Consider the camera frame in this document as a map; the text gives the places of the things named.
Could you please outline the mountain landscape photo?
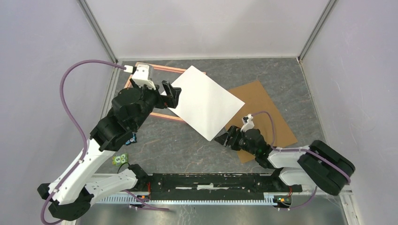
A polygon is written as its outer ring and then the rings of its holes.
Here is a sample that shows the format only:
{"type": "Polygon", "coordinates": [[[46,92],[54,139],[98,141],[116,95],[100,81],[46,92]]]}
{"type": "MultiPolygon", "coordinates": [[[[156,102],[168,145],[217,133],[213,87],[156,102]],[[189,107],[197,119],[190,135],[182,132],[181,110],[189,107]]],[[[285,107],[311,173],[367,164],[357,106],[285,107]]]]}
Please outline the mountain landscape photo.
{"type": "Polygon", "coordinates": [[[213,140],[244,106],[245,102],[224,89],[194,66],[183,72],[172,86],[182,89],[172,111],[206,140],[213,140]]]}

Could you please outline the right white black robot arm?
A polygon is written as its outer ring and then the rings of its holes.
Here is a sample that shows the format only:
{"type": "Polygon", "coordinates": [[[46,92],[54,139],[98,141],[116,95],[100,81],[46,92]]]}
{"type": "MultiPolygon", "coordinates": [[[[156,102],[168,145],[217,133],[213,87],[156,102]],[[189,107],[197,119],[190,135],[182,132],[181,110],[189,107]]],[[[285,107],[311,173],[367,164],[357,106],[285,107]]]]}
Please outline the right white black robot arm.
{"type": "Polygon", "coordinates": [[[272,146],[258,129],[231,126],[215,141],[232,150],[243,150],[254,156],[263,168],[274,169],[271,186],[284,191],[293,185],[315,185],[329,195],[338,195],[351,183],[354,164],[321,140],[296,148],[272,146]]]}

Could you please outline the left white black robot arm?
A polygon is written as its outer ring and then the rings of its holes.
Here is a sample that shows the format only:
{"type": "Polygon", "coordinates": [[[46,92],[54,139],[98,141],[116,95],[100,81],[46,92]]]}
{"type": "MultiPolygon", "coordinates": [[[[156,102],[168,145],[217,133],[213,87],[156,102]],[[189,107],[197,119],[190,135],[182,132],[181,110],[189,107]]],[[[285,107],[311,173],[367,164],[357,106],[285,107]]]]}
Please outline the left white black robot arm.
{"type": "Polygon", "coordinates": [[[139,165],[130,165],[119,174],[89,183],[98,168],[131,140],[154,108],[176,108],[181,88],[163,81],[159,86],[133,84],[119,91],[107,115],[84,139],[84,147],[65,172],[52,183],[43,183],[38,193],[45,200],[43,211],[58,221],[73,221],[105,197],[124,190],[142,191],[148,186],[148,175],[139,165]]]}

